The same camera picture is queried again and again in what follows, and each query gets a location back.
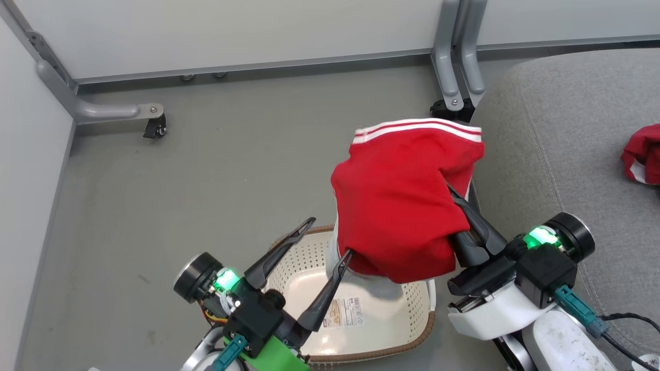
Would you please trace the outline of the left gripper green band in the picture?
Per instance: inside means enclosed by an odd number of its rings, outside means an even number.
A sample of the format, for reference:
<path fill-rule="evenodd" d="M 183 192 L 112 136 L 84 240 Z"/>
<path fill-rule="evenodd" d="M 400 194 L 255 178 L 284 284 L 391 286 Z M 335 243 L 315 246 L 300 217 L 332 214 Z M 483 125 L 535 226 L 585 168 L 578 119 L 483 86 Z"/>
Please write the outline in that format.
<path fill-rule="evenodd" d="M 198 301 L 212 310 L 217 301 L 224 310 L 223 324 L 212 327 L 184 365 L 191 370 L 309 370 L 299 348 L 276 337 L 285 322 L 285 299 L 276 290 L 262 289 L 269 275 L 299 243 L 316 222 L 307 218 L 281 238 L 239 278 L 204 252 L 186 265 L 174 283 L 174 291 L 188 302 Z M 309 332 L 318 332 L 339 288 L 353 251 L 348 250 L 332 268 L 332 275 L 312 303 L 299 316 L 298 323 Z"/>

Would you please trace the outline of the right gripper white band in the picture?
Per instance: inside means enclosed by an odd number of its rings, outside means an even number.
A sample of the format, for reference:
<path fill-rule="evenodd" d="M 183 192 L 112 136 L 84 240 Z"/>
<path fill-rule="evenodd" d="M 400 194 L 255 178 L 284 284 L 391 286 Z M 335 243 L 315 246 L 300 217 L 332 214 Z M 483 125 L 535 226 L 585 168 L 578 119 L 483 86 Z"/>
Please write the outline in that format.
<path fill-rule="evenodd" d="M 596 315 L 577 298 L 573 287 L 578 265 L 596 243 L 577 216 L 558 213 L 531 231 L 506 240 L 477 208 L 447 185 L 469 223 L 450 236 L 459 265 L 448 281 L 449 319 L 457 332 L 478 340 L 495 340 L 517 332 L 559 306 L 590 325 Z"/>

